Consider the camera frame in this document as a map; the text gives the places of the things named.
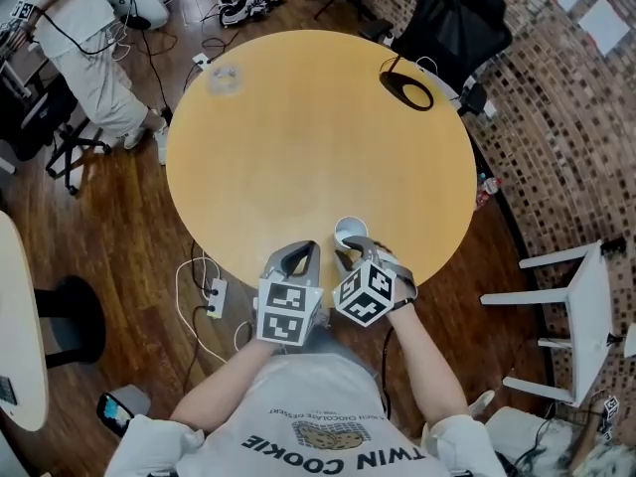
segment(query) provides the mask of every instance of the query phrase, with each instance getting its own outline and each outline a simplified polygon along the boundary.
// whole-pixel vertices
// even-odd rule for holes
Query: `paper cup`
[[[334,243],[336,245],[336,249],[339,250],[351,249],[343,243],[344,239],[348,239],[349,237],[368,236],[369,231],[367,230],[365,222],[353,216],[342,218],[338,223],[336,223],[336,227],[334,229]]]

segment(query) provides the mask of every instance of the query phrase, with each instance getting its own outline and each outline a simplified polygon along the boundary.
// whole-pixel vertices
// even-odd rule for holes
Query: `person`
[[[35,35],[44,54],[65,78],[86,116],[106,133],[122,138],[126,149],[134,148],[146,129],[154,133],[159,162],[165,164],[168,135],[166,120],[149,109],[130,91],[132,83],[113,59],[106,28],[114,20],[106,0],[28,0],[36,6],[22,22],[8,46],[19,50]],[[43,17],[46,13],[85,52]]]
[[[406,299],[401,281],[396,290],[397,300]],[[388,317],[431,426],[421,447],[387,420],[366,365],[322,323],[300,354],[273,356],[277,345],[251,340],[168,420],[136,415],[106,477],[504,477],[485,426],[468,414],[457,378],[412,303]]]

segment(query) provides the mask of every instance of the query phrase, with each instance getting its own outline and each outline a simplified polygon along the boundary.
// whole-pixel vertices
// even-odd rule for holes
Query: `brick wall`
[[[503,178],[530,255],[624,235],[626,256],[609,260],[614,333],[636,321],[636,33],[607,57],[578,27],[596,0],[579,0],[565,13],[552,0],[505,0],[513,45],[479,79],[497,107],[494,119],[465,123],[491,168]],[[629,24],[636,0],[608,0]],[[407,23],[415,0],[367,0],[378,15]],[[540,272],[544,285],[561,271]],[[549,328],[567,331],[559,306],[545,306]],[[619,396],[619,439],[636,443],[634,367],[622,349],[611,351],[594,391]],[[571,383],[567,352],[553,351],[558,386]],[[559,414],[583,422],[578,412]]]

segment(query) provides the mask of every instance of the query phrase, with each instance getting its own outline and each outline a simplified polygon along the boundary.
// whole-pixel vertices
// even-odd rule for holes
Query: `black and white marker cube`
[[[256,338],[302,346],[313,327],[322,293],[322,288],[261,279]]]
[[[618,405],[616,396],[610,396],[605,400],[603,406],[605,407],[605,418],[607,420],[611,420],[618,413]]]
[[[18,0],[9,16],[14,20],[29,21],[31,14],[33,14],[33,9],[33,4],[25,2],[24,0]]]
[[[368,327],[394,307],[396,273],[366,260],[333,291],[336,309]]]

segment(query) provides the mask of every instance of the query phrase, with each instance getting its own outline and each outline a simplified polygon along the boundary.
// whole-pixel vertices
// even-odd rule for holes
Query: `hand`
[[[10,27],[13,29],[13,35],[7,42],[9,50],[15,53],[22,48],[27,41],[33,39],[33,31],[36,28],[39,17],[40,13],[37,9],[34,9],[28,21],[14,20],[10,24]]]

